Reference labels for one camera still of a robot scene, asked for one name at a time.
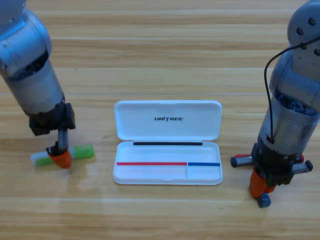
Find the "silver metal cylinder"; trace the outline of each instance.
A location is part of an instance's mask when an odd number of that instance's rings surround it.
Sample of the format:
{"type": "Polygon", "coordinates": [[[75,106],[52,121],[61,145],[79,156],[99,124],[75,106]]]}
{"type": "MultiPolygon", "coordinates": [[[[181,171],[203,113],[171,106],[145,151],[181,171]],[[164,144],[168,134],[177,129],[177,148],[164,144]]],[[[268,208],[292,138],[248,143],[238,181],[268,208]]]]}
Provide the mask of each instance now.
{"type": "Polygon", "coordinates": [[[49,59],[41,70],[29,77],[4,80],[28,114],[48,112],[63,99],[63,91],[49,59]]]}
{"type": "Polygon", "coordinates": [[[259,138],[270,149],[280,154],[292,155],[303,153],[313,134],[320,114],[305,115],[287,109],[273,96],[271,99],[273,119],[273,140],[270,143],[267,136],[271,136],[270,110],[268,108],[259,132],[259,138]]]}

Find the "screw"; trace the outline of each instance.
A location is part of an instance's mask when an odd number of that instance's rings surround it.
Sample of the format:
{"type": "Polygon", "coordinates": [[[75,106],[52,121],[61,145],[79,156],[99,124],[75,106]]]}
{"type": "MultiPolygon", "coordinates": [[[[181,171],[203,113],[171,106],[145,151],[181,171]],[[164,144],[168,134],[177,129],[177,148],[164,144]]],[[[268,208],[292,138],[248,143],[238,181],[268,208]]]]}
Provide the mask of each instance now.
{"type": "Polygon", "coordinates": [[[298,27],[296,29],[296,33],[299,34],[299,35],[303,35],[304,34],[304,30],[301,27],[298,27]]]}
{"type": "Polygon", "coordinates": [[[314,26],[314,25],[317,24],[317,23],[316,23],[316,20],[315,20],[313,17],[310,17],[310,18],[309,18],[308,23],[309,23],[311,26],[314,26]]]}

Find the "wood grain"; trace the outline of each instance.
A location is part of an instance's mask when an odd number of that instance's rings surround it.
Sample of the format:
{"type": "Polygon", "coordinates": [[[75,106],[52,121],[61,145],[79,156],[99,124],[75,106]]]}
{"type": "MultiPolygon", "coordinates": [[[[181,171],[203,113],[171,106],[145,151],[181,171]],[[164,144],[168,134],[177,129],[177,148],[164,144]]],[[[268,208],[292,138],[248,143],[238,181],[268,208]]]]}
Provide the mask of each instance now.
{"type": "Polygon", "coordinates": [[[96,156],[69,170],[33,167],[57,140],[35,137],[0,81],[0,239],[319,239],[320,130],[305,152],[314,169],[277,186],[260,209],[248,187],[250,153],[268,101],[268,60],[286,48],[287,24],[305,0],[28,0],[52,37],[52,64],[75,111],[70,145],[96,156]],[[113,181],[114,104],[216,100],[223,181],[216,186],[130,186],[113,181]]]}

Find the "black line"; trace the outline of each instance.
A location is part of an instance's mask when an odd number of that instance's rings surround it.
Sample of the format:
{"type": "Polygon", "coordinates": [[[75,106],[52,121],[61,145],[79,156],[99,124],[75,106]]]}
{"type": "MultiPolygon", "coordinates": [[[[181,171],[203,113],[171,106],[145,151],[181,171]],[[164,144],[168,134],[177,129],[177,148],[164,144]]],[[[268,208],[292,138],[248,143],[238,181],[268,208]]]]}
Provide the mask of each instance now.
{"type": "Polygon", "coordinates": [[[202,146],[202,142],[174,142],[174,141],[134,141],[133,145],[182,145],[182,146],[202,146]]]}

